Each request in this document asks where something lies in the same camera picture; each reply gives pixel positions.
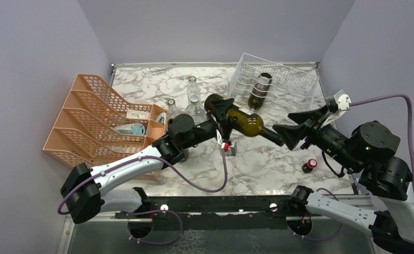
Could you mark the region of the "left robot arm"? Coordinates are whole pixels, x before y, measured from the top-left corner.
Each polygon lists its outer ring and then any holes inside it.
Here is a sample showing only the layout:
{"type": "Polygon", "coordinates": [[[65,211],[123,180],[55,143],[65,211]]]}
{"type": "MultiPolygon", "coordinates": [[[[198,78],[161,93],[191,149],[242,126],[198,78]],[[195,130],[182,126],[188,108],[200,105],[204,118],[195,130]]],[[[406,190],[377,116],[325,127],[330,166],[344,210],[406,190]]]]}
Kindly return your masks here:
{"type": "Polygon", "coordinates": [[[90,168],[85,163],[75,166],[60,193],[62,201],[57,212],[69,214],[74,223],[84,223],[99,213],[130,211],[136,217],[148,213],[149,203],[138,191],[115,191],[118,186],[146,173],[165,168],[172,169],[189,185],[204,192],[211,189],[196,185],[186,178],[175,164],[185,159],[184,151],[210,139],[216,139],[220,155],[225,160],[229,150],[228,140],[235,120],[228,119],[234,99],[211,94],[205,102],[207,120],[196,124],[188,114],[180,114],[170,121],[167,132],[152,145],[131,156],[90,168]]]}

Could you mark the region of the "green wine bottle silver neck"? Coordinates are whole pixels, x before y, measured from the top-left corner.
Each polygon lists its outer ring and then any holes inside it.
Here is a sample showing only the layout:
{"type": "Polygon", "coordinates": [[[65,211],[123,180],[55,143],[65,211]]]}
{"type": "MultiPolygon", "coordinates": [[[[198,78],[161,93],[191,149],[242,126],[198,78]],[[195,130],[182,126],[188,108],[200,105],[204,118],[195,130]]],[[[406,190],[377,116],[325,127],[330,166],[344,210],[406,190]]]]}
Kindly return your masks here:
{"type": "Polygon", "coordinates": [[[189,150],[183,149],[181,153],[178,155],[178,159],[179,159],[178,162],[180,163],[185,162],[189,158],[189,155],[190,155],[189,150]]]}

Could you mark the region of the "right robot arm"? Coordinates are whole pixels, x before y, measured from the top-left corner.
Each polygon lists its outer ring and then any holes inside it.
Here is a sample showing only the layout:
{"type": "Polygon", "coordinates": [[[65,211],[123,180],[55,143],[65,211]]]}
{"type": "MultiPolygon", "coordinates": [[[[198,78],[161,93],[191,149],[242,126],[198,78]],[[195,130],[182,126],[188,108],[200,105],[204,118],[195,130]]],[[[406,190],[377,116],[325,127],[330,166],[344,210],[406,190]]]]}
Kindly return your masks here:
{"type": "Polygon", "coordinates": [[[400,138],[378,121],[361,124],[346,137],[326,123],[329,115],[326,106],[290,113],[293,125],[273,125],[273,129],[289,149],[316,146],[350,173],[360,173],[359,183],[385,204],[386,211],[354,207],[301,185],[288,200],[289,211],[322,215],[351,226],[390,253],[414,253],[413,174],[395,156],[400,138]]]}

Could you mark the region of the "clear bottle with silver cap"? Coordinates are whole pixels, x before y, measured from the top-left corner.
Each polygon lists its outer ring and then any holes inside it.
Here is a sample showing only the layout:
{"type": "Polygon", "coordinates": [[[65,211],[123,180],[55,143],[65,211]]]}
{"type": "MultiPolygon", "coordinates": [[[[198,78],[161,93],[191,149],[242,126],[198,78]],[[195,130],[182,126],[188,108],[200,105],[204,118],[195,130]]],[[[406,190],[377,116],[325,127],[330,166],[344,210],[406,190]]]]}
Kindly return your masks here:
{"type": "Polygon", "coordinates": [[[200,124],[206,119],[206,111],[200,103],[200,98],[197,95],[189,97],[189,105],[185,109],[185,113],[193,118],[194,124],[200,124]]]}

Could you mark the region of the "green wine bottle white label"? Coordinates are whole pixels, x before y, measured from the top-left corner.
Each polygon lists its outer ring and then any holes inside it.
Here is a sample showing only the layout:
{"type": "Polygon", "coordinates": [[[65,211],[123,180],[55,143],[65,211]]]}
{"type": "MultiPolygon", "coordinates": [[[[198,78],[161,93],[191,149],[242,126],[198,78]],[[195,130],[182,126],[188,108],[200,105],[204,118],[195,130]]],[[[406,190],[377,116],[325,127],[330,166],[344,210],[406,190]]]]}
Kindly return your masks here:
{"type": "Polygon", "coordinates": [[[260,109],[267,97],[270,85],[272,84],[273,77],[267,72],[259,74],[257,83],[253,86],[253,90],[248,99],[249,109],[254,112],[260,109]]]}

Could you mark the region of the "green wine bottle dark label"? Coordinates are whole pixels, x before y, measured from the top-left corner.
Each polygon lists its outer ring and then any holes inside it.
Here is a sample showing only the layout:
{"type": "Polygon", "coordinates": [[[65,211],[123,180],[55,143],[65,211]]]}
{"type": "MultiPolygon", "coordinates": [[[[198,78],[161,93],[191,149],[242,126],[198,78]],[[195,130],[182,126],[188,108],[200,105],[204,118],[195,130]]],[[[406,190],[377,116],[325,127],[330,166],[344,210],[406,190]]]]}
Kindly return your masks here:
{"type": "MultiPolygon", "coordinates": [[[[211,112],[211,99],[215,97],[227,99],[218,94],[209,95],[204,102],[204,109],[207,112],[211,112]]],[[[264,121],[261,118],[261,116],[251,111],[248,111],[246,108],[238,108],[236,105],[233,104],[227,112],[226,119],[217,121],[220,122],[222,125],[225,125],[228,117],[237,117],[237,123],[234,127],[234,130],[240,132],[246,137],[252,138],[256,136],[261,136],[278,146],[282,146],[284,144],[282,137],[278,133],[264,126],[264,121]]]]}

